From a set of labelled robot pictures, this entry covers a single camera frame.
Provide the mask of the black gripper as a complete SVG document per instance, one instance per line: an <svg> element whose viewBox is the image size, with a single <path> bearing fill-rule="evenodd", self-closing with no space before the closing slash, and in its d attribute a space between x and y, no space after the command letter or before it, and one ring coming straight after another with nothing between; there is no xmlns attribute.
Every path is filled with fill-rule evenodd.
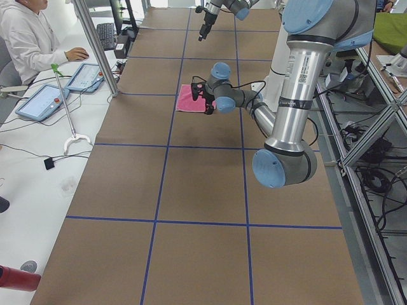
<svg viewBox="0 0 407 305"><path fill-rule="evenodd" d="M211 115L214 112L214 96L208 93L206 90L203 91L202 97L205 99L205 112L206 115Z"/></svg>
<svg viewBox="0 0 407 305"><path fill-rule="evenodd" d="M207 32L210 32L210 30L212 29L212 26L215 24L217 19L217 15L213 14L211 12L206 11L205 12L205 17L204 17L204 23L201 26L200 32L199 32L199 37L198 40L202 41L204 39L206 39L207 37Z"/></svg>

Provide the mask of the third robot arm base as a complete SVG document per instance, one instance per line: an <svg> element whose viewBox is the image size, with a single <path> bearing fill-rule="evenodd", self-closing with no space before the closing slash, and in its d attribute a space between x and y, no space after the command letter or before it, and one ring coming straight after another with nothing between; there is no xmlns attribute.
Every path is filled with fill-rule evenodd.
<svg viewBox="0 0 407 305"><path fill-rule="evenodd" d="M393 56L390 61L391 66L401 72L406 72L407 70L407 44L404 45L401 50Z"/></svg>

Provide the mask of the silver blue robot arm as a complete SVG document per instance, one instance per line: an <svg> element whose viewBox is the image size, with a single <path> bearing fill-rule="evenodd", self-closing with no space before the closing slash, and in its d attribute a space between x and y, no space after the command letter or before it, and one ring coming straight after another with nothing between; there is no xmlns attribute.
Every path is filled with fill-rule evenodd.
<svg viewBox="0 0 407 305"><path fill-rule="evenodd" d="M216 23L222 6L225 6L239 20L244 20L249 14L249 9L258 1L259 0L211 0L205 6L197 6L195 9L196 13L205 12L198 40L202 41L207 38L212 26Z"/></svg>
<svg viewBox="0 0 407 305"><path fill-rule="evenodd" d="M252 170L265 187L280 188L310 179L317 159L303 140L317 78L332 51L353 50L373 37L375 1L288 1L282 12L289 54L276 111L258 91L234 88L230 67L214 64L204 86L219 112L241 107L266 135L255 153Z"/></svg>

